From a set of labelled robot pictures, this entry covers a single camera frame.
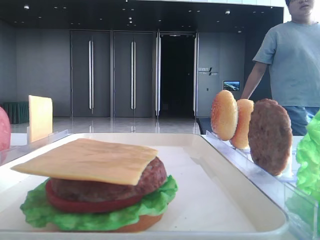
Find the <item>clear acrylic rail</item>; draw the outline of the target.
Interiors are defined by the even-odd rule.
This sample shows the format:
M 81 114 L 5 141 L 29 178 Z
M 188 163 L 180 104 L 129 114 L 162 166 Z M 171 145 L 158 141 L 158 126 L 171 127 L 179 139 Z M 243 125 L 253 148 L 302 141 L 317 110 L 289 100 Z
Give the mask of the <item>clear acrylic rail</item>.
M 17 145 L 3 150 L 0 152 L 0 165 L 3 166 L 5 164 L 8 164 L 22 156 L 32 153 L 39 148 L 50 145 L 64 137 L 67 137 L 68 135 L 68 130 L 54 132 L 48 137 L 37 140 L 35 142 L 28 143 L 26 145 Z
M 294 158 L 289 175 L 275 177 L 252 162 L 249 149 L 237 149 L 208 130 L 203 137 L 287 213 L 289 232 L 297 240 L 320 238 L 320 204 L 296 186 L 298 164 Z

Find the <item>standing orange bun slice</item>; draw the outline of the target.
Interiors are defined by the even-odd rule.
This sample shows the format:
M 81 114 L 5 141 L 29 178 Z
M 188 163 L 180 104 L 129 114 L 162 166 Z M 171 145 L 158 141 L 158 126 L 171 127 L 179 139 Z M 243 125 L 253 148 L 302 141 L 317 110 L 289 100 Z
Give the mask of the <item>standing orange bun slice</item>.
M 238 121 L 236 131 L 230 143 L 237 149 L 249 147 L 248 133 L 251 120 L 251 113 L 254 110 L 254 102 L 249 99 L 239 99 L 237 101 Z

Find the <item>small wall display screen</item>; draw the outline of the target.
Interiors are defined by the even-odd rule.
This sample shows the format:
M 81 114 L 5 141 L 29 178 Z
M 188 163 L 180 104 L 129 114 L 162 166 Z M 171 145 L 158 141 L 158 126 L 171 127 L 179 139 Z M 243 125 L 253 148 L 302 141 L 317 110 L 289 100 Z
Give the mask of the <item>small wall display screen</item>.
M 224 81 L 223 90 L 238 92 L 240 90 L 240 81 Z

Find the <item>right clear acrylic rail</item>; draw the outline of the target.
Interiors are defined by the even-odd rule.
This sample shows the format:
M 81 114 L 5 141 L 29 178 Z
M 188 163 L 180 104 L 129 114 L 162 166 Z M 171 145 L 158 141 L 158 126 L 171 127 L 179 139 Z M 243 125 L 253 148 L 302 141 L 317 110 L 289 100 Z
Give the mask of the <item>right clear acrylic rail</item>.
M 320 238 L 320 204 L 296 186 L 298 164 L 294 158 L 289 175 L 275 177 L 252 162 L 249 149 L 237 149 L 208 130 L 203 137 L 287 213 L 289 232 L 297 240 Z

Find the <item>man in grey t-shirt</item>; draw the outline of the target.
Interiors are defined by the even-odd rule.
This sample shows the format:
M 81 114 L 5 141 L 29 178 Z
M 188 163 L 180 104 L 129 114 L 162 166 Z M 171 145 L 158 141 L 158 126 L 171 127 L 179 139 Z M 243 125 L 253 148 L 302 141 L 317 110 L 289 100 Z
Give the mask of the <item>man in grey t-shirt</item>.
M 320 24 L 313 17 L 315 1 L 285 3 L 291 21 L 266 33 L 241 97 L 248 99 L 268 70 L 272 99 L 286 109 L 293 135 L 304 136 L 320 109 Z

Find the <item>green skirted background table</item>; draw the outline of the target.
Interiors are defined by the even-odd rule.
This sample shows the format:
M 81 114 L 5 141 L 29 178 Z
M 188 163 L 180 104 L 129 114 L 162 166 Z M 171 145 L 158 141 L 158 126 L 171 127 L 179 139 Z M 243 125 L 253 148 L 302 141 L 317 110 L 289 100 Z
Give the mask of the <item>green skirted background table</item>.
M 4 102 L 0 105 L 9 117 L 11 124 L 24 124 L 29 122 L 29 102 Z

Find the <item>standing orange cheese slice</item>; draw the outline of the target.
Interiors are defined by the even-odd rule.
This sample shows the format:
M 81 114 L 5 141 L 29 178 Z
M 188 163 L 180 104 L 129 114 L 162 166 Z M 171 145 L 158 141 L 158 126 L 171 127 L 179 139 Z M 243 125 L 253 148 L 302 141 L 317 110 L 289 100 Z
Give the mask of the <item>standing orange cheese slice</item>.
M 53 102 L 49 97 L 28 96 L 29 143 L 44 139 L 53 133 Z

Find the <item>standing brown meat patty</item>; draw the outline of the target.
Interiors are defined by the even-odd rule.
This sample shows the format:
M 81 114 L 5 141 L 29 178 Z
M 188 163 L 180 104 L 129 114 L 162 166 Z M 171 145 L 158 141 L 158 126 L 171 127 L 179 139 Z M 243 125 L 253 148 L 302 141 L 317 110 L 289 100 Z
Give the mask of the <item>standing brown meat patty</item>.
M 287 167 L 293 133 L 290 117 L 284 107 L 272 99 L 262 99 L 253 106 L 248 143 L 253 162 L 273 176 Z

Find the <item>left clear acrylic rail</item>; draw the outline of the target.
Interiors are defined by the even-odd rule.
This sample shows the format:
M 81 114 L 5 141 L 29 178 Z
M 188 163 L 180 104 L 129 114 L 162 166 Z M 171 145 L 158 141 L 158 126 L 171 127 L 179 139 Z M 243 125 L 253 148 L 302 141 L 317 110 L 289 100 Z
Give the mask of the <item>left clear acrylic rail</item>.
M 68 135 L 68 130 L 54 132 L 48 137 L 37 140 L 35 142 L 28 143 L 26 145 L 17 145 L 3 150 L 0 152 L 0 165 L 3 166 L 5 164 L 8 164 L 22 156 L 32 153 L 39 148 L 50 145 L 64 137 L 67 137 Z

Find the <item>standing red tomato slice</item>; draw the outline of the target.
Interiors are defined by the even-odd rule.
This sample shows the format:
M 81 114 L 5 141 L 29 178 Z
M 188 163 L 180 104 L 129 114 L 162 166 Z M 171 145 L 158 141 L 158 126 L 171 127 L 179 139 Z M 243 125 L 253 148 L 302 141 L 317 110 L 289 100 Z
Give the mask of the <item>standing red tomato slice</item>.
M 0 150 L 10 148 L 11 144 L 11 124 L 5 110 L 0 107 Z

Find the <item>dark double door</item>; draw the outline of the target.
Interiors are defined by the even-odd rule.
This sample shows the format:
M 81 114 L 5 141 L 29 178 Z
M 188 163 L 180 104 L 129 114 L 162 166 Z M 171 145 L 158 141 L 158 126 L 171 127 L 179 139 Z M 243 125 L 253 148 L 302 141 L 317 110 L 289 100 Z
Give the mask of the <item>dark double door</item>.
M 155 55 L 154 32 L 72 30 L 72 116 L 154 117 Z

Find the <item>brown meat patty on tray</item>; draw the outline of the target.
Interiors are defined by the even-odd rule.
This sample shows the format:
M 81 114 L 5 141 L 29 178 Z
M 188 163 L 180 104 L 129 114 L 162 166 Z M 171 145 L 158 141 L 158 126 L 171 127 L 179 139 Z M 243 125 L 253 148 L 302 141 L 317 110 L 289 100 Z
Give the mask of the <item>brown meat patty on tray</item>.
M 165 166 L 156 157 L 144 169 L 137 185 L 52 178 L 51 187 L 58 197 L 65 200 L 97 203 L 147 195 L 161 187 L 166 178 Z

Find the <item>green lettuce leaf on tray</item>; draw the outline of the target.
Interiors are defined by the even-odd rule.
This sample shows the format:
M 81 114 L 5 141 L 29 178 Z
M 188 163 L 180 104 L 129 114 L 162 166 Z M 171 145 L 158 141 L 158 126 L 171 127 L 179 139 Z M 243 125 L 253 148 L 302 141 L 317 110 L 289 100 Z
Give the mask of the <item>green lettuce leaf on tray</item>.
M 64 213 L 54 208 L 48 201 L 45 195 L 45 184 L 48 180 L 41 183 L 35 189 L 27 193 L 24 203 L 20 206 L 21 211 L 25 216 L 25 221 L 35 228 L 44 228 L 50 222 L 48 217 Z M 170 175 L 166 182 L 156 191 L 144 196 L 142 200 L 133 206 L 116 210 L 110 213 L 135 213 L 140 216 L 163 216 L 168 209 L 168 204 L 175 198 L 178 191 L 176 180 Z M 97 214 L 97 213 L 76 213 L 76 214 Z M 118 233 L 133 233 L 137 231 L 109 231 Z

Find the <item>orange cheese slice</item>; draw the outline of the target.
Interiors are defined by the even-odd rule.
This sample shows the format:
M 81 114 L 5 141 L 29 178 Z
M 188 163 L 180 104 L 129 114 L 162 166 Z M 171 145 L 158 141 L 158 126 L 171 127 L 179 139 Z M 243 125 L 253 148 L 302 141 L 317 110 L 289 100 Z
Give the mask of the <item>orange cheese slice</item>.
M 135 186 L 158 151 L 140 145 L 79 138 L 12 167 L 12 170 L 63 180 Z
M 29 143 L 44 139 L 53 133 L 53 102 L 49 97 L 28 96 Z

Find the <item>standing green lettuce leaf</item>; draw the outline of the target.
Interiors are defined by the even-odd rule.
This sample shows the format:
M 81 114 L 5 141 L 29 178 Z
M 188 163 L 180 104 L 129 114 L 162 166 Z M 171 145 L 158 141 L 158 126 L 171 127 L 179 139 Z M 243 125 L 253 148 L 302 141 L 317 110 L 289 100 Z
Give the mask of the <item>standing green lettuce leaf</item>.
M 320 114 L 317 113 L 307 125 L 307 134 L 296 148 L 298 188 L 317 201 L 320 200 Z

